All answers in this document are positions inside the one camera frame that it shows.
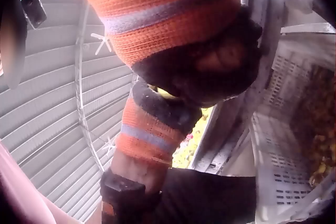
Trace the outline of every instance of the plastic basket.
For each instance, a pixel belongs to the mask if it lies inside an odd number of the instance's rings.
[[[311,60],[277,55],[264,102],[253,114],[250,135],[257,169],[256,223],[302,221],[320,214],[335,191],[335,169],[316,188],[289,119],[308,83]]]

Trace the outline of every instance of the white plastic crate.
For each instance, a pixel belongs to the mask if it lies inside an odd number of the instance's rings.
[[[335,169],[311,189],[308,162],[288,124],[308,83],[313,61],[284,55],[288,56],[277,55],[274,60],[264,102],[250,125],[257,169],[256,224],[302,221],[318,215],[335,191]]]

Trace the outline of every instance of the dark fabric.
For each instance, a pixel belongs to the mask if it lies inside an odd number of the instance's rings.
[[[190,107],[181,100],[165,99],[139,80],[132,88],[133,100],[148,114],[167,126],[187,135],[202,117],[200,108]]]
[[[255,177],[222,177],[169,169],[155,224],[243,224],[254,221]]]

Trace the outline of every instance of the corrugated metal ceiling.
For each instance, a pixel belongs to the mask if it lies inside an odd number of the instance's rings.
[[[101,171],[79,123],[75,59],[85,0],[41,0],[48,19],[29,27],[23,78],[10,90],[0,77],[0,138],[38,190],[69,215],[84,221],[99,202]],[[103,149],[121,126],[133,73],[91,33],[104,34],[92,8],[82,55],[83,110],[93,146]]]

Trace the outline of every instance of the metal bracket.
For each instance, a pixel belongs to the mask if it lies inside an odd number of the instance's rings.
[[[335,28],[329,23],[300,24],[281,28],[282,35],[288,33],[335,34]]]

